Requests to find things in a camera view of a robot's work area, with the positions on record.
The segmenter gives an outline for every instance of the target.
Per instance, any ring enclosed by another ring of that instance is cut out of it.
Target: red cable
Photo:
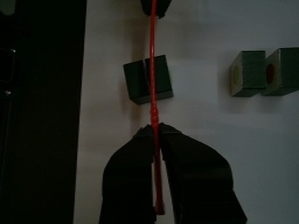
[[[149,80],[150,80],[150,123],[153,129],[153,177],[154,177],[154,213],[164,214],[161,157],[158,144],[158,112],[154,97],[154,13],[156,0],[152,0],[150,38],[149,38]]]

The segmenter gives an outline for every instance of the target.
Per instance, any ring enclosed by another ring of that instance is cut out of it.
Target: green cube
[[[154,92],[156,100],[173,97],[172,83],[165,56],[156,56],[154,61]],[[134,104],[150,101],[149,59],[124,64],[125,85],[129,100]]]
[[[229,92],[236,97],[251,97],[267,86],[265,52],[243,51],[231,64]]]
[[[280,48],[265,59],[264,96],[287,95],[299,89],[299,47]]]

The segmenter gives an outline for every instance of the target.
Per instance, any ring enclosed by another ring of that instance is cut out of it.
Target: white wall
[[[149,123],[149,105],[126,97],[122,65],[148,57],[148,17],[137,0],[88,0],[74,224],[98,223],[101,175],[113,152]],[[172,0],[157,22],[174,97],[160,121],[228,160],[248,224],[299,223],[299,92],[229,96],[239,51],[299,46],[296,0]],[[166,215],[173,224],[166,176]]]

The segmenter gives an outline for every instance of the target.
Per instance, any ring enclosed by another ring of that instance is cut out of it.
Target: dark panel
[[[86,1],[28,0],[20,18],[1,223],[72,223]]]

